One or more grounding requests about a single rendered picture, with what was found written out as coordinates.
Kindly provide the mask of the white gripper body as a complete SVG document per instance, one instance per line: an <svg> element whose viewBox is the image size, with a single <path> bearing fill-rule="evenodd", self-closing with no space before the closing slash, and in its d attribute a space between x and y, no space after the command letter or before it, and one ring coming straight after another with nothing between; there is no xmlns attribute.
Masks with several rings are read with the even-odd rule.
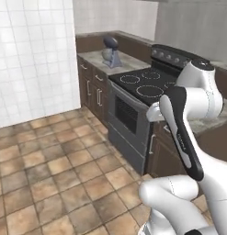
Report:
<svg viewBox="0 0 227 235"><path fill-rule="evenodd" d="M160 107L159 107L158 102L153 103L149 107L149 109L146 112L146 117L149 122L159 122L159 121L165 120L165 118L163 117L163 115L160 111Z"/></svg>

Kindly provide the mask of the brown wooden drawer front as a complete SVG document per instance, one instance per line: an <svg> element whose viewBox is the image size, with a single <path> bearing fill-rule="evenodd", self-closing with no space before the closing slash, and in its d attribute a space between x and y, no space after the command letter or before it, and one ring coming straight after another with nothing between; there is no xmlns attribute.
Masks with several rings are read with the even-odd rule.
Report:
<svg viewBox="0 0 227 235"><path fill-rule="evenodd" d="M163 129L164 125L167 125L164 121L154 122L153 133L156 135L156 137L171 138L171 133L168 133Z"/></svg>
<svg viewBox="0 0 227 235"><path fill-rule="evenodd" d="M89 62L85 61L82 57L77 57L77 59L80 73L86 78L91 78L93 71L92 65Z"/></svg>
<svg viewBox="0 0 227 235"><path fill-rule="evenodd" d="M104 72L102 72L98 68L95 68L93 70L93 78L97 86L99 86L103 90L107 89L108 76Z"/></svg>

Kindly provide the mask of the grey oven door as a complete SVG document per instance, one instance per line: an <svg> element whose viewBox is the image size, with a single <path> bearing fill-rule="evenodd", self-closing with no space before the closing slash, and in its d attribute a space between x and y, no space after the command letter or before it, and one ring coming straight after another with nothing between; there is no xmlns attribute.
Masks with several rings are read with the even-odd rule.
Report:
<svg viewBox="0 0 227 235"><path fill-rule="evenodd" d="M137 111L119 97L115 101L115 112L108 111L108 123L142 156L146 155L150 122L146 111Z"/></svg>

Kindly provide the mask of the black and grey stove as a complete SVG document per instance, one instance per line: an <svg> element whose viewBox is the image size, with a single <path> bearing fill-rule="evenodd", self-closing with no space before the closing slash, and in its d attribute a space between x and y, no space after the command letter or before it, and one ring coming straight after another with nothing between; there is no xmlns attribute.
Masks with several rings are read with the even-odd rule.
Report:
<svg viewBox="0 0 227 235"><path fill-rule="evenodd" d="M152 55L152 51L157 50L156 55ZM159 58L159 53L163 52L163 58ZM167 55L171 55L172 59L168 60ZM185 67L183 61L196 59L196 54L165 46L162 44L154 44L151 50L152 65L145 69L136 71L119 73L109 76L109 80L121 87L122 89L135 96L148 108L155 102L159 101L164 91L176 83L176 79ZM147 165L149 160L149 145L153 133L153 123L150 122L150 134L147 152L144 163L144 174L147 173ZM114 127L108 123L108 129Z"/></svg>

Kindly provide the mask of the brown wooden cupboard door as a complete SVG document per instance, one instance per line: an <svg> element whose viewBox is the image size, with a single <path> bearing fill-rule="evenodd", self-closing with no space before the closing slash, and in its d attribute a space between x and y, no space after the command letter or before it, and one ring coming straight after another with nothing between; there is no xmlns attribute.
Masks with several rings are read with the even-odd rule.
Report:
<svg viewBox="0 0 227 235"><path fill-rule="evenodd" d="M176 145L170 134L153 134L147 173L152 177L185 174Z"/></svg>
<svg viewBox="0 0 227 235"><path fill-rule="evenodd" d="M91 95L87 95L87 89L86 89L86 81L89 80L85 78L84 76L80 77L80 96L81 96L81 104L83 106L91 107L91 98L92 98L92 84L90 81L90 92Z"/></svg>
<svg viewBox="0 0 227 235"><path fill-rule="evenodd" d="M102 122L105 126L108 124L108 104L107 104L107 94L106 92L102 89L101 93L101 102L102 106L99 106L97 104L97 98L96 98L96 90L97 86L93 86L93 98L92 98L92 105L93 105L93 112L96 115L96 117L99 119L100 122Z"/></svg>

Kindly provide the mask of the grey oven bottom drawer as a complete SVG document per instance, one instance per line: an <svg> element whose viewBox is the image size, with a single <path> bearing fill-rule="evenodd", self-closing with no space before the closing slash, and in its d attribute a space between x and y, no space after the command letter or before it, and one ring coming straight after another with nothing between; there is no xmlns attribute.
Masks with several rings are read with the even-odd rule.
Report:
<svg viewBox="0 0 227 235"><path fill-rule="evenodd" d="M145 159L116 130L108 129L108 139L132 168L139 175L144 175Z"/></svg>

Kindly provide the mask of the blue-grey stand mixer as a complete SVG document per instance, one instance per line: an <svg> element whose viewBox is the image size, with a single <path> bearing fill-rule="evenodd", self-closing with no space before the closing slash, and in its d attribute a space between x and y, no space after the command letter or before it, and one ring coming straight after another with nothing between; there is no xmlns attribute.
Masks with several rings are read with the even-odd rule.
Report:
<svg viewBox="0 0 227 235"><path fill-rule="evenodd" d="M110 69L121 67L122 63L118 55L119 44L117 40L111 36L103 38L105 49L102 50L103 63Z"/></svg>

